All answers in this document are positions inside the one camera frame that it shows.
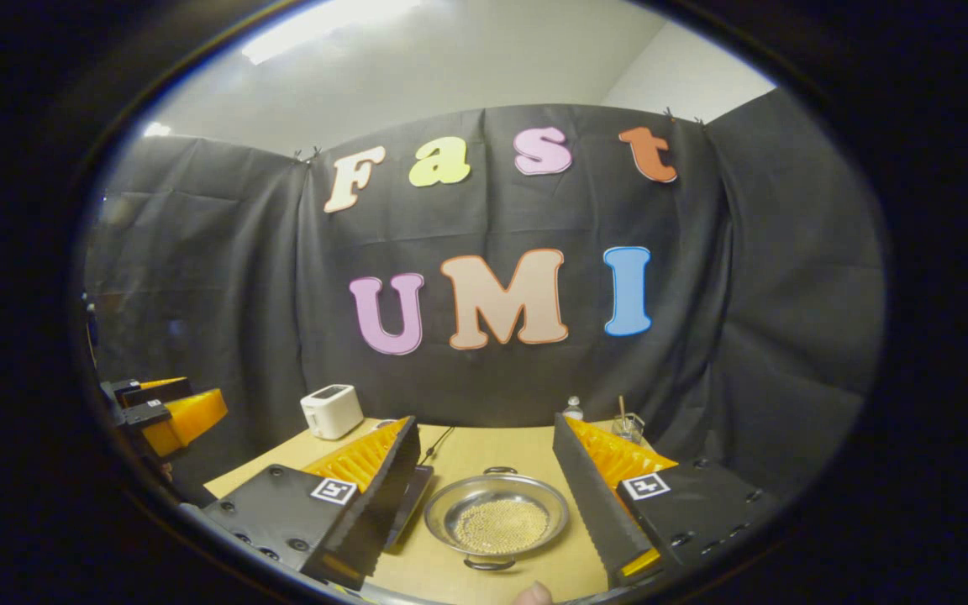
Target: water bottle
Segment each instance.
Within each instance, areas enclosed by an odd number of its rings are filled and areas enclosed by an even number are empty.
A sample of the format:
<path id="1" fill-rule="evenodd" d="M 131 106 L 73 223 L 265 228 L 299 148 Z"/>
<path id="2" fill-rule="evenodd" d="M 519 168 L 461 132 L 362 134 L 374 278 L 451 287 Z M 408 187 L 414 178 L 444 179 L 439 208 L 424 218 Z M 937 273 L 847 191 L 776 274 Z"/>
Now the water bottle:
<path id="1" fill-rule="evenodd" d="M 562 410 L 562 416 L 567 418 L 574 418 L 575 420 L 584 420 L 585 413 L 581 410 L 581 399 L 577 397 L 570 397 L 567 399 L 567 405 L 565 410 Z"/>

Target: black curtain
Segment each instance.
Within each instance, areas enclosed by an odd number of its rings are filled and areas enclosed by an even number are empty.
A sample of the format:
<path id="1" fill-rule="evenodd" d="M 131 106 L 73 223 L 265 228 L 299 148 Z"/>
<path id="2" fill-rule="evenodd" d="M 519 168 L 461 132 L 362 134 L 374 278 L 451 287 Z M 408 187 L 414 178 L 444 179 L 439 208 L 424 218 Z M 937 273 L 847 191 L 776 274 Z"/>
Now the black curtain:
<path id="1" fill-rule="evenodd" d="M 525 176 L 514 135 L 554 126 L 572 166 Z M 618 134 L 645 126 L 679 177 L 638 172 Z M 469 176 L 415 187 L 414 153 L 467 142 Z M 352 208 L 326 213 L 333 162 L 384 145 Z M 92 237 L 107 379 L 189 376 L 223 388 L 229 416 L 176 465 L 199 486 L 304 428 L 298 401 L 354 384 L 366 416 L 424 423 L 543 425 L 581 398 L 587 420 L 616 398 L 665 455 L 710 455 L 786 492 L 844 438 L 871 382 L 883 330 L 876 208 L 849 162 L 783 92 L 707 127 L 582 106 L 488 108 L 350 141 L 309 161 L 203 139 L 140 140 L 107 186 Z M 644 246 L 648 332 L 612 337 L 603 252 Z M 549 345 L 449 345 L 454 298 L 440 264 L 479 255 L 508 284 L 519 258 L 550 248 L 569 336 Z M 389 280 L 415 272 L 423 342 L 385 355 L 361 337 L 350 281 L 384 282 L 380 313 L 400 333 Z"/>

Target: metal bowl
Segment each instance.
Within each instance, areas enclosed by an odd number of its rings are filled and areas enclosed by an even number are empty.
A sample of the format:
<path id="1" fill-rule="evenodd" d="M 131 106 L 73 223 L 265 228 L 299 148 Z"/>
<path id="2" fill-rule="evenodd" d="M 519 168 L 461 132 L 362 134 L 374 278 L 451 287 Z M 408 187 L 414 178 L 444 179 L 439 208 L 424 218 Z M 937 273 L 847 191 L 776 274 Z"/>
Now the metal bowl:
<path id="1" fill-rule="evenodd" d="M 503 474 L 493 475 L 493 472 L 503 472 Z M 548 516 L 548 528 L 534 543 L 521 550 L 489 554 L 489 552 L 477 552 L 467 548 L 457 539 L 454 531 L 461 514 L 471 506 L 501 501 L 501 499 L 532 502 L 539 506 Z M 483 475 L 450 483 L 430 499 L 423 511 L 423 520 L 428 525 L 428 531 L 441 543 L 459 552 L 465 552 L 466 555 L 491 556 L 491 558 L 521 555 L 523 552 L 545 546 L 566 527 L 569 517 L 570 510 L 566 499 L 554 487 L 537 479 L 518 475 L 518 471 L 508 466 L 488 468 Z M 465 563 L 474 570 L 498 571 L 514 566 L 514 559 L 507 563 L 476 563 L 466 558 Z"/>

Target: toaster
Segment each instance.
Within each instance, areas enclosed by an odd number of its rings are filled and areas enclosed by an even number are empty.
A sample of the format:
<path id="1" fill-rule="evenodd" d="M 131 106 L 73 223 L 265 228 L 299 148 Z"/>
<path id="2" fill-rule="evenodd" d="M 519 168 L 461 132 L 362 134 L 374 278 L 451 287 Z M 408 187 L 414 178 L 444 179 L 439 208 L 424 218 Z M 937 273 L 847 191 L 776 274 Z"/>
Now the toaster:
<path id="1" fill-rule="evenodd" d="M 357 391 L 349 384 L 331 384 L 301 397 L 301 411 L 308 429 L 320 439 L 339 439 L 365 420 Z"/>

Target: blue letter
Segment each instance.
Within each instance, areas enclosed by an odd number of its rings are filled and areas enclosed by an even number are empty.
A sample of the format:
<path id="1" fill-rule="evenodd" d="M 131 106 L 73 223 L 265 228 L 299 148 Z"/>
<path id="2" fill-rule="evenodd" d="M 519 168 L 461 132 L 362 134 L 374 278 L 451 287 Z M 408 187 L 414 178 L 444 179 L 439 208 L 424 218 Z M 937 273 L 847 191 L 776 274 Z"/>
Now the blue letter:
<path id="1" fill-rule="evenodd" d="M 652 254 L 641 246 L 619 246 L 603 253 L 603 264 L 611 267 L 614 275 L 614 315 L 603 332 L 611 336 L 641 334 L 652 327 L 649 315 L 644 314 L 644 266 Z"/>

